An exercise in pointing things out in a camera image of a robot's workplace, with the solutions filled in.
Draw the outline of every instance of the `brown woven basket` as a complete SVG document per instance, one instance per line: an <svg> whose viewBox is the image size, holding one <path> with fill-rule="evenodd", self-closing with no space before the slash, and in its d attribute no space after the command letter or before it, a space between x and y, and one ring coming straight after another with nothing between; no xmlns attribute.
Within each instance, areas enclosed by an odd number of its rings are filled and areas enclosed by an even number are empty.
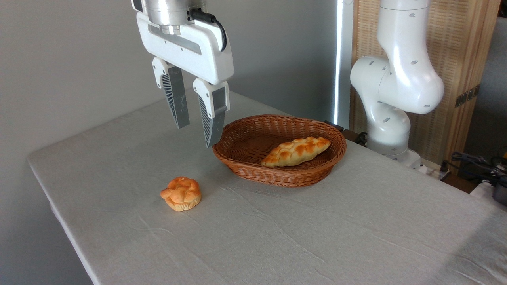
<svg viewBox="0 0 507 285"><path fill-rule="evenodd" d="M301 137L324 137L329 148L314 159L296 166L267 167L260 161L281 143ZM280 115L258 115L228 124L213 146L216 157L238 176L282 187L315 184L331 172L345 154L347 144L334 127L315 120Z"/></svg>

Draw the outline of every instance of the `white tablecloth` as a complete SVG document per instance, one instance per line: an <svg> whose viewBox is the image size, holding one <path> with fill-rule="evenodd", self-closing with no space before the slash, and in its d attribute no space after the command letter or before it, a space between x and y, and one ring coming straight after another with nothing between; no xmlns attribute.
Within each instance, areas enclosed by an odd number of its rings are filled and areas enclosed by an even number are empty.
<svg viewBox="0 0 507 285"><path fill-rule="evenodd" d="M95 284L506 284L507 213L348 142L322 182L235 176L204 146L196 96L165 101L30 155ZM280 111L231 94L226 123ZM176 176L202 201L159 196Z"/></svg>

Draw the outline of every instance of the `metal hinge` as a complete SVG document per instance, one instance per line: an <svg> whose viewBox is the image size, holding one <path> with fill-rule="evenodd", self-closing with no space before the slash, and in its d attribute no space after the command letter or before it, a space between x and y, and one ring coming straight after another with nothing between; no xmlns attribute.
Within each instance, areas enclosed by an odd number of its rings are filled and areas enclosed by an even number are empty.
<svg viewBox="0 0 507 285"><path fill-rule="evenodd" d="M478 84L477 86L470 89L469 91L459 95L456 98L456 105L454 105L454 107L457 108L457 107L465 104L467 101L472 100L472 98L474 98L475 96L477 96L477 94L479 93L480 86L481 86L481 84Z"/></svg>

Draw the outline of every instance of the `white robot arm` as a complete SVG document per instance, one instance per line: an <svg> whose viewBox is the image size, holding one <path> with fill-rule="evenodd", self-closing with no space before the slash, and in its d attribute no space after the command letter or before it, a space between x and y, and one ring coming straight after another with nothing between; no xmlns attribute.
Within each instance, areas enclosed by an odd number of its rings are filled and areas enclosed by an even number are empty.
<svg viewBox="0 0 507 285"><path fill-rule="evenodd" d="M377 39L388 58L365 56L350 80L365 106L368 148L411 168L420 157L408 149L410 120L442 100L444 84L426 49L430 0L381 0Z"/></svg>
<svg viewBox="0 0 507 285"><path fill-rule="evenodd" d="M195 76L206 146L222 135L229 110L227 79L234 73L224 28L205 13L205 0L131 0L146 50L153 54L157 86L164 89L178 128L190 123L182 70Z"/></svg>

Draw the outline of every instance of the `bread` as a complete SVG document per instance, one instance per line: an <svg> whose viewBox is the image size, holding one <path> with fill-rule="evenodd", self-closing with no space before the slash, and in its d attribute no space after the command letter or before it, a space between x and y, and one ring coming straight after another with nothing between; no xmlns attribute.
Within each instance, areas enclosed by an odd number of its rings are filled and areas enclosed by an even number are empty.
<svg viewBox="0 0 507 285"><path fill-rule="evenodd" d="M180 176L174 178L167 188L160 192L160 197L173 210L181 212L190 210L201 201L199 183L188 177Z"/></svg>
<svg viewBox="0 0 507 285"><path fill-rule="evenodd" d="M284 142L273 149L261 161L264 166L294 166L314 159L331 145L331 141L323 137L296 138L292 142Z"/></svg>

